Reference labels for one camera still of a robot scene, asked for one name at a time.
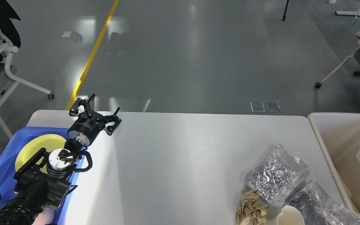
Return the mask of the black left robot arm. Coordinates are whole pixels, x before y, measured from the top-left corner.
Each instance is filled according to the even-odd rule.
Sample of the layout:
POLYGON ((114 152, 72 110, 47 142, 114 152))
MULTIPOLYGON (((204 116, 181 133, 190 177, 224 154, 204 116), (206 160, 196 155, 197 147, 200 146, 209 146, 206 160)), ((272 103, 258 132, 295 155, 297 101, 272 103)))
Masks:
POLYGON ((14 174, 15 197, 0 208, 0 225, 31 225, 43 208, 58 209, 76 185, 69 182, 74 173, 90 170, 93 161, 87 148, 101 131, 112 135, 121 123, 117 108, 112 115, 93 110, 88 99, 78 98, 69 110, 76 117, 67 130, 63 147, 48 152, 40 147, 14 174))

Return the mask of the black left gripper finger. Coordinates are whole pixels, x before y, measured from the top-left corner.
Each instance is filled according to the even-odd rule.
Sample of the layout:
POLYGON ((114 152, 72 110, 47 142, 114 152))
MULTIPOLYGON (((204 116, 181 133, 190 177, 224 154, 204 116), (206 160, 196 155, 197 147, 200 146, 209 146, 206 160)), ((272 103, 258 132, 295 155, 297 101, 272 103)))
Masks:
POLYGON ((88 99, 77 98, 70 108, 70 116, 92 118, 97 113, 90 105, 95 96, 93 93, 88 99), (83 107, 84 111, 80 113, 79 107, 83 107))
POLYGON ((121 108, 118 107, 114 114, 100 117, 101 129, 105 131, 107 135, 113 135, 116 128, 120 125, 122 121, 118 116, 120 109, 121 108))

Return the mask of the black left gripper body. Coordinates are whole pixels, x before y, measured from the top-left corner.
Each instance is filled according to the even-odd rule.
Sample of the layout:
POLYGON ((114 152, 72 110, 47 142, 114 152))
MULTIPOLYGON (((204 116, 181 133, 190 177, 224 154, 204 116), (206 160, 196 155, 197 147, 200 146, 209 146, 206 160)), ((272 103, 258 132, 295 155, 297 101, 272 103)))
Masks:
POLYGON ((82 146, 90 146, 99 133, 105 128, 103 121, 93 121, 86 117, 79 117, 68 129, 67 134, 70 139, 74 139, 82 146))

